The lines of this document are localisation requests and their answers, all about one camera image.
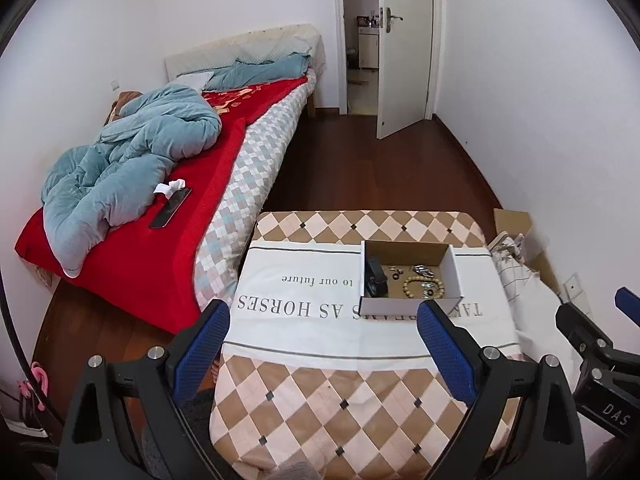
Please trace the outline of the white cardboard jewelry box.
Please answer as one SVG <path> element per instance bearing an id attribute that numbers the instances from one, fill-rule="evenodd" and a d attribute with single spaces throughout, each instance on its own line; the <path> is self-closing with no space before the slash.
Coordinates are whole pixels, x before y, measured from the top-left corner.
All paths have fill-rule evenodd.
<path id="1" fill-rule="evenodd" d="M 454 248 L 449 244 L 361 244 L 358 314 L 365 318 L 412 318 L 428 300 L 453 308 L 464 297 Z"/>

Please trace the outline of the grid pattern white fabric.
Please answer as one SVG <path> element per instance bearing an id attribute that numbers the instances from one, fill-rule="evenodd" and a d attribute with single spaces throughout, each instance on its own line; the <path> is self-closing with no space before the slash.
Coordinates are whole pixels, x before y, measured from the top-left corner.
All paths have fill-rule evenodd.
<path id="1" fill-rule="evenodd" d="M 525 262 L 522 237 L 501 232 L 488 246 L 506 293 L 518 342 L 526 358 L 538 362 L 556 356 L 572 390 L 579 377 L 579 356 L 556 328 L 560 298 Z"/>

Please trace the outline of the pink hanger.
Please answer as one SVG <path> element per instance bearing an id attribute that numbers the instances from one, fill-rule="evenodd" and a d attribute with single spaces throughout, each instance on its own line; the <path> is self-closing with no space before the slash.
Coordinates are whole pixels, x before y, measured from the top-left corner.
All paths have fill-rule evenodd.
<path id="1" fill-rule="evenodd" d="M 37 385 L 41 389 L 44 396 L 48 394 L 49 378 L 46 371 L 38 362 L 32 362 L 30 367 Z M 32 429 L 40 429 L 41 422 L 39 416 L 46 411 L 46 406 L 40 400 L 36 390 L 29 380 L 23 380 L 18 383 L 18 414 L 20 421 L 27 427 Z"/>

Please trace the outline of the brown cardboard box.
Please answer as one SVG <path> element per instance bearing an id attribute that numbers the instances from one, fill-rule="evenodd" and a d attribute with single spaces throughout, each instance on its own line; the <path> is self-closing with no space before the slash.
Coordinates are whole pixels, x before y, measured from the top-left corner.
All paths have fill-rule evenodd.
<path id="1" fill-rule="evenodd" d="M 495 208 L 494 218 L 497 234 L 509 235 L 526 266 L 536 271 L 541 281 L 559 294 L 561 285 L 547 255 L 549 239 L 536 229 L 530 214 L 526 211 Z"/>

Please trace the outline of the brown diamond pattern table cover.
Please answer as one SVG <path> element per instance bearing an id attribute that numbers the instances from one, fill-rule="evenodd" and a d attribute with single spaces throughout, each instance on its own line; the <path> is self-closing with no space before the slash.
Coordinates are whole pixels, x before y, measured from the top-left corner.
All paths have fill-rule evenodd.
<path id="1" fill-rule="evenodd" d="M 209 419 L 242 477 L 304 462 L 325 479 L 420 479 L 461 422 L 410 315 L 360 312 L 363 246 L 416 246 L 481 346 L 521 348 L 475 220 L 459 211 L 265 212 L 230 307 Z"/>

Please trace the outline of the black remote on bed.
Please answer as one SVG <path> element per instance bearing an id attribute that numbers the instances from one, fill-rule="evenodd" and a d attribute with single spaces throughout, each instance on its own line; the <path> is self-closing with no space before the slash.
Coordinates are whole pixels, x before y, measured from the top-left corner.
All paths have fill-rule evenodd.
<path id="1" fill-rule="evenodd" d="M 182 203 L 190 194 L 190 188 L 182 188 L 181 190 L 178 190 L 174 194 L 172 194 L 168 198 L 167 203 L 162 208 L 160 208 L 160 211 L 151 221 L 150 228 L 153 230 L 157 230 L 163 229 L 165 226 L 167 226 L 170 220 L 174 218 L 175 213 L 180 208 Z"/>

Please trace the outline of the blue-grey quilt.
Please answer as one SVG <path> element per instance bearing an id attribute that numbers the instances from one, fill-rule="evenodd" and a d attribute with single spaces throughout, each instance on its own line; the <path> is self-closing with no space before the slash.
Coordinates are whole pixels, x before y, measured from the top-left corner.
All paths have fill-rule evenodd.
<path id="1" fill-rule="evenodd" d="M 41 190 L 43 229 L 63 273 L 78 278 L 90 250 L 110 229 L 140 218 L 180 160 L 214 146 L 236 99 L 210 105 L 206 93 L 297 79 L 309 63 L 298 52 L 260 64 L 236 61 L 212 70 L 202 93 L 165 84 L 124 104 L 93 143 L 63 153 Z"/>

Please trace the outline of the white crumpled tissue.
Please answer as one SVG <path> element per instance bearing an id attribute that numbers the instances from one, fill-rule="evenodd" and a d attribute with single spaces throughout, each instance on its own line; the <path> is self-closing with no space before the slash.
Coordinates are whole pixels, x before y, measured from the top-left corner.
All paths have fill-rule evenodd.
<path id="1" fill-rule="evenodd" d="M 171 196 L 183 190 L 185 187 L 186 181 L 183 179 L 177 179 L 169 181 L 168 183 L 159 183 L 156 188 L 154 188 L 153 193 L 164 196 L 166 200 L 170 200 Z"/>

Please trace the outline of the white pillow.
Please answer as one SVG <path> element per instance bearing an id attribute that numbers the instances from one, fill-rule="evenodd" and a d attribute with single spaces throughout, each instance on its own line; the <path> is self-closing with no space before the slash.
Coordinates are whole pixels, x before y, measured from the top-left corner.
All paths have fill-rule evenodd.
<path id="1" fill-rule="evenodd" d="M 202 93 L 209 79 L 213 77 L 212 70 L 203 70 L 202 72 L 182 74 L 175 80 L 175 84 L 183 84 L 190 87 L 198 93 Z"/>

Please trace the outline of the white door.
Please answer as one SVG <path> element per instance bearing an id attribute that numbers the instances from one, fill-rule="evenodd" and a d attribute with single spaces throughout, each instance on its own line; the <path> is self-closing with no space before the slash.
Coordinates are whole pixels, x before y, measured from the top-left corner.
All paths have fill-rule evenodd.
<path id="1" fill-rule="evenodd" d="M 384 139 L 425 117 L 431 75 L 433 0 L 378 0 L 382 25 L 378 125 Z"/>

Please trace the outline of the white wall socket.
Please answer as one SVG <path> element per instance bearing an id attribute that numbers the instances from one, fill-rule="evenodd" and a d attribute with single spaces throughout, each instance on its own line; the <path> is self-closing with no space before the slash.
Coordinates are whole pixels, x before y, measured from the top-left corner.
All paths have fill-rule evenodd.
<path id="1" fill-rule="evenodd" d="M 582 287 L 582 281 L 577 273 L 572 274 L 563 284 L 566 298 L 569 302 L 578 307 L 585 315 L 592 315 L 590 303 L 587 298 L 585 289 Z"/>

